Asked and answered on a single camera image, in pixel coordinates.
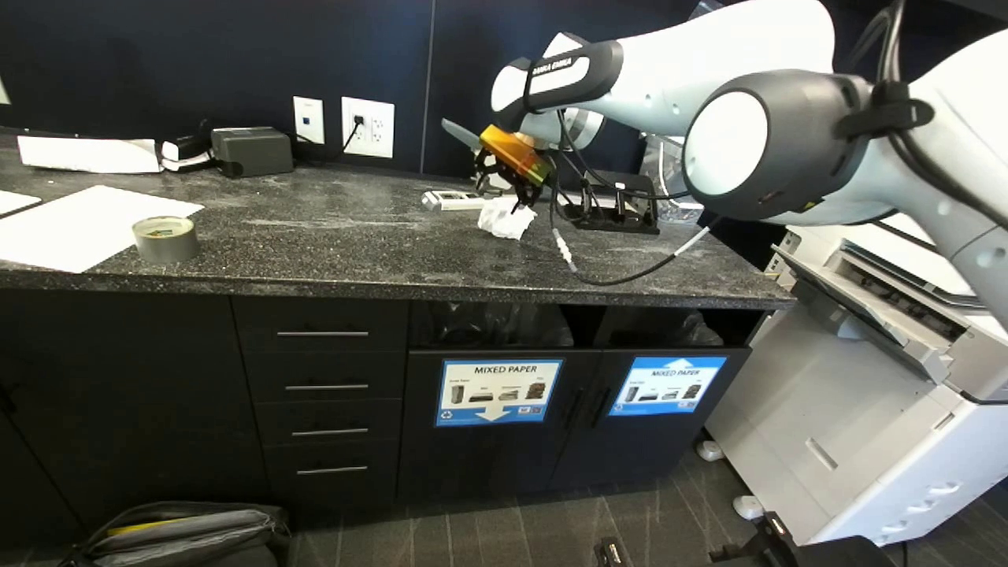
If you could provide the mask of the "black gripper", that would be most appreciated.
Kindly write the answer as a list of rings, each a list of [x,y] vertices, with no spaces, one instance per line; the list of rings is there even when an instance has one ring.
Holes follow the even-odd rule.
[[[508,163],[502,163],[491,151],[479,148],[474,156],[474,186],[479,195],[511,189],[519,206],[528,200],[528,183]]]

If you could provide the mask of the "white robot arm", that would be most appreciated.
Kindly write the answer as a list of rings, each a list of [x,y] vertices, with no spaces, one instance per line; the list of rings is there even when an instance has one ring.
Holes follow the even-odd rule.
[[[566,116],[679,141],[686,193],[731,221],[792,226],[905,213],[989,316],[1008,311],[1008,32],[917,78],[833,65],[820,0],[736,0],[699,18],[579,41],[562,34],[491,82],[495,118],[539,148]]]

